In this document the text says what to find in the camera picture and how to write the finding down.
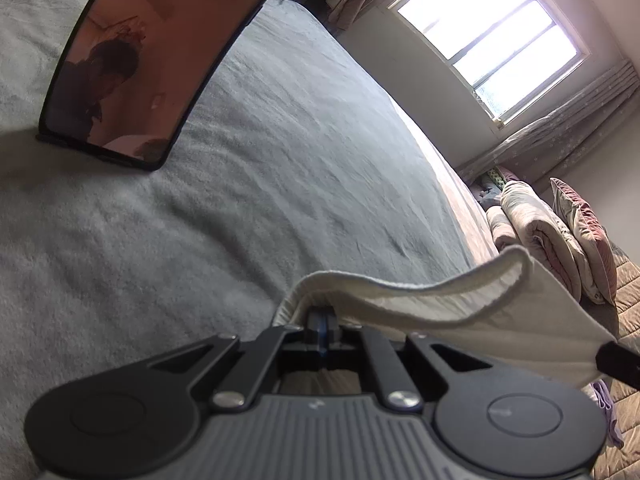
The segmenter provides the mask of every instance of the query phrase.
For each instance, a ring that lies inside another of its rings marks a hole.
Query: smartphone
[[[265,0],[89,0],[54,72],[38,139],[157,170]]]

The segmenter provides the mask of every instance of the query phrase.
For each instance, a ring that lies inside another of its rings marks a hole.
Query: window frame
[[[434,53],[437,54],[440,60],[444,62],[452,71],[452,73],[456,75],[456,77],[460,80],[460,82],[462,82],[462,84],[465,85],[465,87],[469,90],[471,95],[475,98],[476,102],[478,102],[478,104],[482,107],[482,109],[489,115],[490,120],[493,121],[493,123],[498,127],[498,129],[502,129],[510,121],[516,119],[524,110],[526,110],[529,106],[531,106],[533,103],[538,101],[544,94],[546,94],[555,85],[561,82],[562,79],[564,79],[569,74],[571,74],[575,69],[577,69],[582,64],[582,62],[585,61],[590,55],[590,51],[587,48],[584,41],[580,38],[580,35],[578,35],[577,31],[573,30],[572,27],[566,26],[566,21],[561,19],[562,13],[554,4],[552,4],[549,0],[526,0],[523,3],[521,3],[518,7],[513,9],[511,12],[509,12],[507,15],[505,15],[503,18],[498,20],[498,22],[495,22],[491,26],[489,26],[487,30],[485,30],[482,34],[476,37],[469,44],[465,45],[461,50],[459,50],[455,55],[453,55],[451,59],[447,59],[440,52],[440,50],[437,49],[437,47],[434,46],[433,43],[431,43],[431,41],[429,41],[425,36],[425,32],[430,30],[430,28],[434,27],[439,20],[436,20],[435,22],[430,23],[424,29],[424,31],[418,30],[408,19],[406,19],[399,12],[399,9],[402,6],[404,6],[404,4],[407,3],[408,1],[410,0],[393,0],[390,4],[386,5],[385,7],[387,8],[387,10],[391,11],[391,13],[397,19],[401,20],[401,22],[403,22],[405,26],[409,27],[415,34],[417,34],[421,38],[421,40],[423,40],[423,42],[427,44],[427,46],[430,47],[430,49],[433,50]],[[538,2],[540,6],[542,6],[542,8],[551,18],[552,24],[549,25],[547,28],[545,28],[542,32],[537,34],[535,37],[533,37],[532,40],[529,40],[524,46],[522,46],[521,48],[513,52],[503,62],[499,63],[497,67],[490,70],[487,74],[482,76],[473,84],[470,84],[453,65],[457,63],[460,59],[462,59],[474,46],[476,46],[476,44],[482,41],[497,27],[499,27],[503,22],[505,22],[505,20],[509,19],[516,12],[518,12],[519,10],[524,8],[524,6],[526,6],[527,4],[530,4],[533,1]],[[562,30],[562,32],[565,34],[565,36],[568,38],[568,40],[571,42],[571,44],[574,46],[576,50],[575,56],[573,56],[569,61],[567,61],[567,63],[565,63],[562,67],[560,67],[556,72],[554,72],[551,76],[545,79],[542,83],[540,83],[540,85],[534,88],[530,93],[528,93],[520,101],[514,104],[511,108],[503,112],[500,116],[494,117],[494,113],[489,109],[488,105],[485,104],[482,98],[476,93],[476,89],[479,88],[481,85],[483,85],[493,74],[498,72],[498,70],[500,70],[504,65],[510,62],[510,60],[516,57],[531,43],[536,41],[542,34],[544,34],[546,31],[548,31],[554,26],[559,27]]]

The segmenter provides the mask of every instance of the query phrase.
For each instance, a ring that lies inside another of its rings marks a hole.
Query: mattress
[[[47,389],[209,336],[252,338],[316,270],[431,284],[492,258],[484,213],[297,4],[268,0],[167,164],[34,139],[87,0],[0,0],[0,479]]]
[[[613,256],[618,270],[619,342],[640,352],[640,267],[616,246],[613,246]],[[616,380],[610,392],[625,445],[622,449],[605,446],[596,461],[593,477],[594,480],[636,480],[640,478],[640,392]]]

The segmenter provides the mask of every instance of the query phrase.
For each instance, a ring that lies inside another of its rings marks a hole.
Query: brown quilted mat
[[[612,244],[618,268],[619,341],[640,353],[640,267]],[[640,392],[613,381],[611,397],[616,403],[618,425],[625,440],[623,449],[605,446],[593,468],[595,480],[640,480]]]

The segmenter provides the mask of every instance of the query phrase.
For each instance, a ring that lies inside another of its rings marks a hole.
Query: gray curtain
[[[639,87],[638,73],[624,60],[561,107],[456,171],[469,184],[500,164],[542,192],[550,176],[561,177],[638,108]]]

